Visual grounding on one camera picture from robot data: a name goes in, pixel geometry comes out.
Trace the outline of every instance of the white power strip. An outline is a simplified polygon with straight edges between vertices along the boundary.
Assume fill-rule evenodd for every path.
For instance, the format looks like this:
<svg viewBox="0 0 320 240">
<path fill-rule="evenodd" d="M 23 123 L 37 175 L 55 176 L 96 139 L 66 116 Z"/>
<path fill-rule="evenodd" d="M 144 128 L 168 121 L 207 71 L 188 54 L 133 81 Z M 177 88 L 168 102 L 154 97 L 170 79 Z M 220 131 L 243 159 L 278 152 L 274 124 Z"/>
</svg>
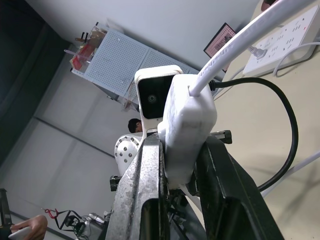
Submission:
<svg viewBox="0 0 320 240">
<path fill-rule="evenodd" d="M 302 44 L 316 42 L 319 29 L 320 11 L 317 5 L 260 41 L 255 47 L 267 49 L 265 56 L 257 60 L 254 55 L 251 55 L 243 74 L 247 77 L 258 77 L 272 72 L 278 61 L 290 50 Z M 313 45 L 297 49 L 282 62 L 279 69 L 310 58 L 315 47 Z"/>
</svg>

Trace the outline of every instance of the white camera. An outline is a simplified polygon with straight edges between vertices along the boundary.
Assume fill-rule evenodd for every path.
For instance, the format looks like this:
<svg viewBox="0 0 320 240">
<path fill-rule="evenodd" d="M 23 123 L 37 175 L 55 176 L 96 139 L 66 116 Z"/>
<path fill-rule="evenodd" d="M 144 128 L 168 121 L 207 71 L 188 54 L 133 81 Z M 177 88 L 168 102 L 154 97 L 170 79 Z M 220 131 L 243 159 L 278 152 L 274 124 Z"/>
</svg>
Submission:
<svg viewBox="0 0 320 240">
<path fill-rule="evenodd" d="M 139 100 L 143 136 L 148 130 L 156 129 L 162 122 L 168 92 L 175 75 L 183 74 L 177 65 L 157 66 L 138 70 L 134 83 Z"/>
<path fill-rule="evenodd" d="M 156 129 L 162 122 L 167 95 L 175 75 L 182 74 L 176 65 L 140 69 L 134 76 L 139 100 L 142 137 L 139 133 L 121 136 L 114 146 L 114 157 L 121 176 L 135 158 L 148 130 Z"/>
</svg>

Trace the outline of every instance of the wall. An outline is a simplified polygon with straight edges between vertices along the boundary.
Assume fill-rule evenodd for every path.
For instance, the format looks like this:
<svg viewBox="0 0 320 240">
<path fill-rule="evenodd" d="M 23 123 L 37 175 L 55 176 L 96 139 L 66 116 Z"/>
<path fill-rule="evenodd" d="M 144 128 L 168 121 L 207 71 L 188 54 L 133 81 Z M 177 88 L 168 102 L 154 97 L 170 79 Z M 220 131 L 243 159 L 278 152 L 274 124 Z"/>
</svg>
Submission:
<svg viewBox="0 0 320 240">
<path fill-rule="evenodd" d="M 61 37 L 74 42 L 96 22 L 115 23 L 136 40 L 201 69 L 206 45 L 227 22 L 239 30 L 258 0 L 26 0 Z"/>
<path fill-rule="evenodd" d="M 110 211 L 115 193 L 109 179 L 119 175 L 111 157 L 114 146 L 129 132 L 128 120 L 139 117 L 135 111 L 122 112 L 120 103 L 71 73 L 69 59 L 64 57 L 37 118 L 0 168 L 0 188 L 8 191 L 10 209 L 27 218 L 44 214 L 41 208 L 75 210 L 80 215 Z M 49 226 L 57 229 L 53 220 Z"/>
</svg>

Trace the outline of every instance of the red object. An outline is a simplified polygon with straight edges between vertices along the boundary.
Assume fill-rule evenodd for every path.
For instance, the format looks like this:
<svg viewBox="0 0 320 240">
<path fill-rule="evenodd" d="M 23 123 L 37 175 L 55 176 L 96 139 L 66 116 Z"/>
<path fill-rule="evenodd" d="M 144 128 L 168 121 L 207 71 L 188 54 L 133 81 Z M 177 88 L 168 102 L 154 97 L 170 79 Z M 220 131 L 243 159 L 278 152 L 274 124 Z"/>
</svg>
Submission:
<svg viewBox="0 0 320 240">
<path fill-rule="evenodd" d="M 87 43 L 83 48 L 79 50 L 79 52 L 77 52 L 78 55 L 71 60 L 72 67 L 76 70 L 80 70 L 82 65 L 94 52 L 95 48 L 95 46 Z"/>
<path fill-rule="evenodd" d="M 60 212 L 58 212 L 58 210 L 57 210 L 56 208 L 55 208 L 54 210 L 45 209 L 44 212 L 45 212 L 46 214 L 49 214 L 49 217 L 52 218 L 52 219 L 56 219 L 56 218 L 59 216 L 59 214 L 60 214 Z"/>
</svg>

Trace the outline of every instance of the camera lens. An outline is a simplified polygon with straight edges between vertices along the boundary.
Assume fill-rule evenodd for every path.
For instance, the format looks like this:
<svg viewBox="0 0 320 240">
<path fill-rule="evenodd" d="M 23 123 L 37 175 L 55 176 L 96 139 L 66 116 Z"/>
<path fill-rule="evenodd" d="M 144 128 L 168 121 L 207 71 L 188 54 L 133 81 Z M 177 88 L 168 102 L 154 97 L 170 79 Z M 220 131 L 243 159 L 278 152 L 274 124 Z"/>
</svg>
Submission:
<svg viewBox="0 0 320 240">
<path fill-rule="evenodd" d="M 155 95 L 150 95 L 148 96 L 148 101 L 149 103 L 154 104 L 157 101 L 157 98 Z"/>
</svg>

